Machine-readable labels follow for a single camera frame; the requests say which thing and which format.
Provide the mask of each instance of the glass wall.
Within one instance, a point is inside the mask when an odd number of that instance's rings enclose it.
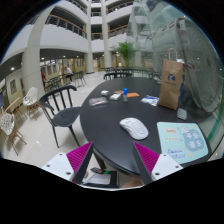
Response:
[[[161,0],[135,0],[127,42],[136,50],[132,66],[150,71],[161,85],[163,60],[177,51],[185,63],[181,108],[190,113],[214,151],[224,133],[223,64],[205,33],[184,13]]]

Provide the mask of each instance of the phone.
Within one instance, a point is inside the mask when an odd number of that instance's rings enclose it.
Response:
[[[101,170],[99,168],[96,168],[96,167],[94,167],[94,168],[92,168],[90,170],[93,171],[94,173],[100,173],[100,174],[104,172],[103,170]]]
[[[187,111],[181,108],[177,109],[177,117],[182,120],[187,120]]]

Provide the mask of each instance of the black round table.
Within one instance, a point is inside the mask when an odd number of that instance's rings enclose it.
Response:
[[[129,93],[138,93],[139,97],[128,98],[127,102],[123,101],[122,96],[117,101],[110,100],[110,96],[114,91],[123,90],[123,88],[128,88]],[[91,107],[89,100],[101,97],[101,91],[103,90],[107,90],[110,93],[106,97],[109,103]],[[93,142],[94,153],[99,157],[97,159],[105,161],[111,167],[126,175],[140,178],[140,173],[132,154],[134,142],[160,154],[161,147],[157,122],[196,123],[189,113],[187,120],[184,121],[177,118],[175,110],[140,102],[146,95],[159,97],[159,93],[159,86],[151,80],[140,77],[127,77],[105,81],[89,94],[82,105],[80,120],[87,140]],[[139,119],[146,126],[149,131],[146,139],[135,140],[120,126],[120,121],[129,117]],[[209,153],[193,162],[181,164],[183,167],[205,162],[211,156],[210,145],[205,136],[204,138]]]

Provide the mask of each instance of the bag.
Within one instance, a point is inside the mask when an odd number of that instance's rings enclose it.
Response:
[[[170,52],[173,50],[177,59],[177,52],[174,48],[169,49],[169,59],[163,61],[162,80],[158,105],[176,110],[181,99],[184,85],[183,64],[170,59]]]

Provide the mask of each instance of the computer mouse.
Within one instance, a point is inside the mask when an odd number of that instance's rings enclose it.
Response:
[[[120,121],[120,125],[136,140],[144,139],[149,134],[145,125],[136,118],[125,118]]]

